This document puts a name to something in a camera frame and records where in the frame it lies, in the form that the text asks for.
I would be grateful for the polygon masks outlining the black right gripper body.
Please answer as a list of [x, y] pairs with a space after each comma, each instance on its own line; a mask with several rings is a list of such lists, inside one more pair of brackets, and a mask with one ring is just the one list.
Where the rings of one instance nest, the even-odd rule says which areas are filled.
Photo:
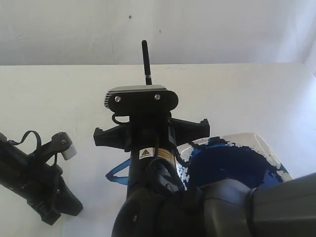
[[123, 149], [125, 152], [161, 148], [179, 160], [178, 146], [210, 135], [207, 119], [191, 122], [173, 118], [170, 112], [145, 112], [129, 116], [114, 113], [112, 120], [117, 126], [108, 130], [95, 129], [93, 138], [96, 146]]

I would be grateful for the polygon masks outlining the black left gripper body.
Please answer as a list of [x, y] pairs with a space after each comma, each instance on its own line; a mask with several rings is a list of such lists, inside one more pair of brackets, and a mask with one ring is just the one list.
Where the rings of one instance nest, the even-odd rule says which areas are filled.
[[57, 154], [51, 145], [43, 145], [30, 154], [14, 148], [14, 158], [21, 170], [17, 194], [26, 199], [41, 220], [49, 225], [62, 214], [77, 216], [83, 210], [83, 204], [62, 177]]

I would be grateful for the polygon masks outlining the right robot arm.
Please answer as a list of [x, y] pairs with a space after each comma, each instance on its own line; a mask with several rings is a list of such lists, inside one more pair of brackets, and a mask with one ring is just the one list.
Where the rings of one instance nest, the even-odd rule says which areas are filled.
[[108, 130], [95, 129], [96, 146], [130, 153], [126, 200], [114, 237], [313, 237], [316, 176], [250, 188], [226, 178], [185, 185], [176, 166], [192, 168], [177, 147], [209, 135], [209, 123], [170, 114], [132, 116]]

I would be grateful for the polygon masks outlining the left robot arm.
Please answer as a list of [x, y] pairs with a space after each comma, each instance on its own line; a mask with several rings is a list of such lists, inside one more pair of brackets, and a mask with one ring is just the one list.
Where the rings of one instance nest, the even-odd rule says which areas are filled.
[[53, 225], [62, 214], [77, 216], [83, 204], [70, 191], [57, 164], [76, 155], [75, 146], [66, 132], [58, 132], [43, 144], [36, 131], [27, 131], [21, 141], [0, 136], [0, 184], [22, 197], [41, 217]]

